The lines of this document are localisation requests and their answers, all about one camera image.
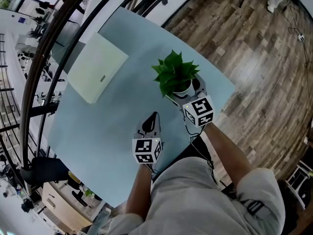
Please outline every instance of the green plant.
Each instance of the green plant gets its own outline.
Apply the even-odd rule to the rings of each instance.
[[[173,50],[165,60],[160,60],[159,65],[152,66],[158,73],[154,80],[160,83],[162,96],[171,96],[174,92],[179,93],[188,89],[191,80],[195,78],[198,65],[192,62],[183,63],[181,53],[177,54]]]

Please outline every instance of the desk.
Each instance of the desk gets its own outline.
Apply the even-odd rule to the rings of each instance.
[[[162,98],[158,83],[153,81],[157,73],[151,65],[157,64],[157,58],[164,59],[173,49],[182,51],[184,62],[194,60],[200,65],[199,74],[206,81],[216,113],[235,87],[190,46],[126,9],[119,8],[99,34],[129,58],[95,104],[86,103],[71,85],[67,86],[48,143],[88,188],[115,207],[127,199],[137,173],[132,138],[143,117],[153,111],[160,114],[165,144],[155,169],[165,168],[190,142],[179,108]],[[199,131],[189,122],[188,127],[191,132]]]

